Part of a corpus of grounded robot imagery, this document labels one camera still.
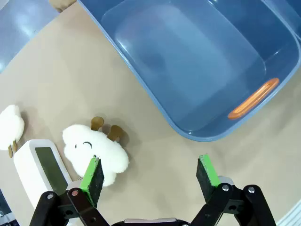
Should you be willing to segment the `white cloud plush toy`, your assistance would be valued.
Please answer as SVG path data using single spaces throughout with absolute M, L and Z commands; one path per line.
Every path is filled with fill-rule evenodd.
M 87 170 L 92 157 L 101 160 L 104 181 L 108 187 L 115 182 L 116 176 L 123 173 L 128 165 L 129 158 L 119 139 L 124 131 L 117 125 L 112 125 L 109 134 L 100 131 L 104 125 L 102 117 L 94 117 L 91 125 L 73 124 L 63 130 L 65 144 L 64 155 L 71 162 L 75 172 L 81 178 Z
M 8 151 L 13 158 L 17 142 L 24 132 L 24 120 L 17 105 L 9 105 L 0 113 L 0 150 Z

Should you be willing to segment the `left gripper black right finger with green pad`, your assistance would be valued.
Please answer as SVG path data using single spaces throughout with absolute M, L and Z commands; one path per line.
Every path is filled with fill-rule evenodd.
M 232 214 L 239 226 L 276 226 L 260 187 L 222 182 L 207 154 L 198 158 L 196 177 L 206 203 L 190 226 L 216 226 L 223 214 Z

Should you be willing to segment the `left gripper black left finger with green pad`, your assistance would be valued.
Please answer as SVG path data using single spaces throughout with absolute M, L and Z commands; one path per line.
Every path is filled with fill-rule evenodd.
M 40 196 L 30 226 L 68 226 L 71 219 L 80 219 L 84 226 L 110 226 L 96 208 L 103 182 L 101 160 L 94 156 L 79 187 Z

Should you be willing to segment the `white digital clock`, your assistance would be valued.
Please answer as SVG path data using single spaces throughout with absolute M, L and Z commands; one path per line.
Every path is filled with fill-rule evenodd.
M 46 191 L 65 192 L 72 179 L 56 145 L 48 139 L 32 139 L 13 157 L 19 178 L 34 208 Z

